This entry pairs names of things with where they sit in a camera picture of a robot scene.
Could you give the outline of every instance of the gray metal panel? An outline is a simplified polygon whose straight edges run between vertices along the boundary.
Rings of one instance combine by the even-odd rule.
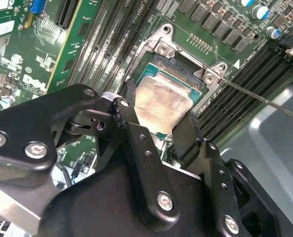
[[[293,111],[293,84],[274,100]],[[221,148],[241,160],[293,223],[293,119],[266,106]]]

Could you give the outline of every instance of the metal rod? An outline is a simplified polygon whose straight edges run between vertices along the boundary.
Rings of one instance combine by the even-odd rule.
[[[289,110],[285,109],[284,107],[282,107],[282,106],[280,106],[280,105],[278,105],[278,104],[276,104],[276,103],[274,103],[274,102],[272,102],[270,100],[267,100],[264,97],[256,95],[255,93],[253,93],[253,92],[251,92],[249,90],[246,90],[245,88],[240,87],[239,85],[236,85],[235,83],[230,82],[230,81],[228,81],[226,79],[223,79],[223,78],[219,77],[219,80],[221,80],[223,83],[225,83],[225,84],[227,84],[227,85],[229,85],[229,86],[231,86],[231,87],[233,87],[235,89],[238,89],[241,92],[243,92],[243,93],[245,93],[245,94],[247,94],[247,95],[249,95],[251,97],[254,97],[255,99],[257,99],[257,100],[259,100],[259,101],[261,101],[261,102],[263,102],[263,103],[265,103],[265,104],[267,104],[267,105],[269,105],[269,106],[271,106],[271,107],[273,107],[273,108],[285,113],[286,115],[289,115],[289,116],[293,117],[293,113],[290,112]]]

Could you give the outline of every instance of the blue connector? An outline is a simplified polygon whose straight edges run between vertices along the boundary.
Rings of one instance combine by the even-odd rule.
[[[33,0],[31,12],[34,14],[42,13],[45,7],[46,0]]]

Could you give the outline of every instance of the motherboard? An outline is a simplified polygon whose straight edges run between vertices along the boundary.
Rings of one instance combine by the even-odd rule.
[[[0,110],[75,83],[118,93],[133,79],[165,158],[188,110],[221,143],[263,106],[218,77],[269,99],[293,81],[293,0],[0,0]],[[95,154],[83,136],[58,159],[88,173]]]

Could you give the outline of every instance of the capacitor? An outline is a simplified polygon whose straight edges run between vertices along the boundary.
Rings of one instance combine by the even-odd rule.
[[[11,105],[14,104],[14,102],[16,102],[16,100],[13,96],[5,96],[0,101],[0,105],[2,106],[3,109],[8,109]]]
[[[268,14],[269,14],[268,7],[262,6],[262,5],[256,5],[251,10],[251,16],[254,19],[263,20],[268,16]]]
[[[254,2],[254,0],[237,0],[238,6],[250,6]]]
[[[281,36],[281,31],[277,30],[275,27],[270,26],[266,29],[266,35],[272,40],[277,40]]]
[[[23,59],[22,59],[21,55],[19,55],[19,54],[13,54],[11,56],[11,61],[13,63],[15,63],[15,64],[21,64],[22,61],[23,61]]]

